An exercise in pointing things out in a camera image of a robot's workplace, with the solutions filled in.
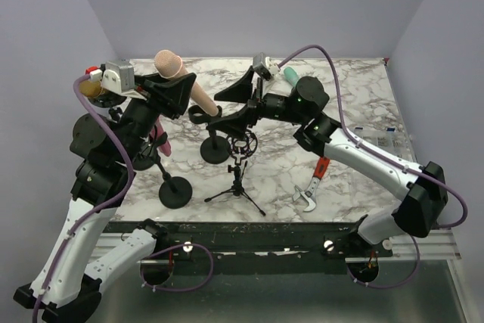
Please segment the black gold-mic stand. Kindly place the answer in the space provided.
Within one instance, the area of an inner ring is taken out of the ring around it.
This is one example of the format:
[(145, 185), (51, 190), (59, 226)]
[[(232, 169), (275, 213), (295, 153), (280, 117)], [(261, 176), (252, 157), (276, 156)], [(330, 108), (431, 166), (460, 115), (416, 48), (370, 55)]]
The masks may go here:
[[(109, 120), (114, 123), (120, 121), (121, 116), (123, 115), (123, 110), (120, 106), (124, 101), (122, 97), (118, 95), (109, 96), (108, 94), (103, 94), (98, 98), (89, 98), (88, 101), (96, 107), (107, 109)], [(157, 120), (148, 137), (143, 140), (136, 157), (132, 161), (135, 171), (145, 171), (154, 165), (157, 148), (153, 146), (153, 143), (161, 137), (163, 133), (163, 127), (160, 125), (160, 121)]]

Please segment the black round-base pink-mic stand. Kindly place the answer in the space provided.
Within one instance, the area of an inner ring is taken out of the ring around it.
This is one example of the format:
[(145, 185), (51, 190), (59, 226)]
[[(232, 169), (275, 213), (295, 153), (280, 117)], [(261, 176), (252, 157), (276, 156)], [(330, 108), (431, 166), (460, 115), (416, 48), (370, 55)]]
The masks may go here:
[(180, 176), (171, 176), (163, 167), (158, 145), (155, 137), (149, 137), (143, 151), (138, 155), (138, 163), (141, 170), (147, 170), (152, 166), (157, 166), (162, 173), (163, 183), (160, 186), (158, 195), (164, 207), (177, 210), (188, 204), (192, 198), (193, 189), (191, 183)]

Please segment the black front mounting rail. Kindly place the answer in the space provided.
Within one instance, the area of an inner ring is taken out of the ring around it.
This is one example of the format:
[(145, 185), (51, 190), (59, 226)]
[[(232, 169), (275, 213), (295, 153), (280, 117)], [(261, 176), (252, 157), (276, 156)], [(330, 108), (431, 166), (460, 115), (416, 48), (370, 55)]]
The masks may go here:
[(190, 241), (212, 253), (316, 252), (329, 259), (366, 258), (372, 251), (391, 256), (381, 245), (358, 237), (349, 222), (111, 222), (108, 233), (128, 234), (146, 228), (160, 236), (158, 247)]

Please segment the black round-base clip stand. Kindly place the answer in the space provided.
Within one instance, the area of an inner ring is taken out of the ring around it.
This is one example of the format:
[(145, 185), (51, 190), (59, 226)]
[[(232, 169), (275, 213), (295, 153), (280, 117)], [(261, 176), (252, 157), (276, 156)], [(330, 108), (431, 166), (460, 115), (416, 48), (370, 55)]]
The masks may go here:
[[(206, 113), (200, 106), (193, 105), (188, 108), (189, 120), (195, 124), (208, 124), (213, 116)], [(210, 164), (224, 163), (229, 158), (229, 144), (225, 138), (218, 135), (216, 130), (207, 129), (209, 136), (200, 146), (200, 155), (202, 159)]]

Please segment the black tripod shock-mount stand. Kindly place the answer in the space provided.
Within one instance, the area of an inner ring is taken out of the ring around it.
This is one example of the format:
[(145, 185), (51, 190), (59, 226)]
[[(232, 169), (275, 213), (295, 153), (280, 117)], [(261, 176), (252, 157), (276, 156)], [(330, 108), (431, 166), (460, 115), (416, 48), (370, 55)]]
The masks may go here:
[(243, 138), (235, 138), (228, 135), (225, 139), (228, 142), (228, 154), (234, 160), (234, 164), (228, 165), (228, 173), (232, 173), (234, 180), (229, 189), (221, 191), (218, 194), (204, 199), (205, 203), (222, 196), (223, 194), (232, 194), (235, 197), (245, 197), (251, 202), (262, 216), (266, 216), (265, 211), (248, 195), (243, 186), (244, 173), (247, 168), (248, 160), (252, 157), (258, 148), (258, 138), (256, 134), (246, 129)]

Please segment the red-handled adjustable wrench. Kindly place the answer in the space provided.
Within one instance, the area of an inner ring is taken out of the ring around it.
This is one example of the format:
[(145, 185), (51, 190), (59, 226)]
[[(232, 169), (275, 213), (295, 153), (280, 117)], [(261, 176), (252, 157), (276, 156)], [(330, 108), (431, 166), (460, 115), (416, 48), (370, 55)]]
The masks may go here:
[(295, 192), (292, 196), (292, 200), (293, 202), (296, 202), (299, 199), (303, 199), (307, 203), (307, 206), (303, 209), (304, 213), (310, 213), (316, 208), (315, 193), (329, 165), (330, 159), (320, 157), (306, 189), (301, 189), (298, 185), (294, 186)]

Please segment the gold microphone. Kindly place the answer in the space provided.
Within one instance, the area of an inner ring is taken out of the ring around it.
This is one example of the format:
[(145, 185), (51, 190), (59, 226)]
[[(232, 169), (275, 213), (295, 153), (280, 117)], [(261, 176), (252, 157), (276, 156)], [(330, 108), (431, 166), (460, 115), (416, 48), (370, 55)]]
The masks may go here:
[(97, 98), (103, 93), (103, 88), (100, 82), (85, 80), (79, 84), (79, 91), (87, 98)]

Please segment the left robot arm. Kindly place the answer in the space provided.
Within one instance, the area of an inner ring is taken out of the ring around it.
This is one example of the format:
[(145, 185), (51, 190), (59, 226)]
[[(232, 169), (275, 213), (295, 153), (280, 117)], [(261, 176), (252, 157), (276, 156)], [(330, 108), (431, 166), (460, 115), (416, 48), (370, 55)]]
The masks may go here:
[(19, 287), (14, 300), (33, 311), (37, 322), (85, 322), (97, 309), (103, 292), (127, 269), (145, 257), (158, 259), (172, 248), (167, 231), (151, 219), (102, 256), (89, 259), (104, 228), (114, 216), (135, 177), (132, 161), (160, 115), (177, 119), (185, 113), (196, 76), (168, 80), (159, 75), (133, 76), (132, 98), (120, 120), (99, 115), (81, 90), (107, 76), (91, 69), (73, 85), (86, 109), (73, 129), (70, 150), (83, 162), (76, 171), (67, 217), (39, 275)]

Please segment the mint green microphone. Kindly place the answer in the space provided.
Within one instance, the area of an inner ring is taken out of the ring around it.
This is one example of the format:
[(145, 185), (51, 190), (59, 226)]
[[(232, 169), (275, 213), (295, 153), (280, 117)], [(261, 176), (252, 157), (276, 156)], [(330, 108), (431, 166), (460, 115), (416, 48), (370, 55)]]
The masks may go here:
[(295, 87), (299, 81), (299, 75), (292, 67), (286, 67), (283, 71), (285, 80), (292, 86)]

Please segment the clear plastic screw box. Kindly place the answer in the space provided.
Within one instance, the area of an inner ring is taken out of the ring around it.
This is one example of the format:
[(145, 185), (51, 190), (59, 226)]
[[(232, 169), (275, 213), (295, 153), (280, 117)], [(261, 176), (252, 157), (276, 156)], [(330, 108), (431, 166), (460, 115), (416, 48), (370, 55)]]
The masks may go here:
[(354, 133), (387, 153), (403, 160), (413, 160), (405, 134), (398, 132), (395, 128), (373, 130), (365, 129), (364, 127), (355, 127)]

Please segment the pink microphone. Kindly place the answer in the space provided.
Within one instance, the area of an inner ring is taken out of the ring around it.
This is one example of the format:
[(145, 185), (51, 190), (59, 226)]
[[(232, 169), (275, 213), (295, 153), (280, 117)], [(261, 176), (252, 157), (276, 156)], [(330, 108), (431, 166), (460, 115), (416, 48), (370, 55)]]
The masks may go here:
[(172, 154), (172, 148), (168, 140), (168, 135), (164, 131), (159, 120), (156, 121), (154, 127), (150, 131), (149, 141), (150, 141), (149, 155), (151, 157), (155, 155), (155, 150), (158, 150), (166, 157), (169, 157)]

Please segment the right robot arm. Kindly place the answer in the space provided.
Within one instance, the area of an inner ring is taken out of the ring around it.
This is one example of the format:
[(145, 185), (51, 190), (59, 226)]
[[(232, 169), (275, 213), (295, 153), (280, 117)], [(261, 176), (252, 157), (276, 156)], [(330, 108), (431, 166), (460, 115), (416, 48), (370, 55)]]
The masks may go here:
[(329, 96), (315, 77), (300, 78), (291, 93), (282, 96), (263, 94), (262, 80), (253, 84), (253, 74), (248, 70), (242, 79), (215, 94), (215, 100), (241, 103), (243, 108), (212, 121), (211, 129), (243, 138), (261, 119), (297, 125), (293, 137), (302, 149), (354, 169), (399, 200), (394, 207), (358, 221), (348, 237), (349, 250), (356, 256), (367, 255), (376, 244), (393, 236), (425, 238), (430, 233), (448, 202), (439, 164), (413, 163), (346, 131), (341, 122), (324, 113)]

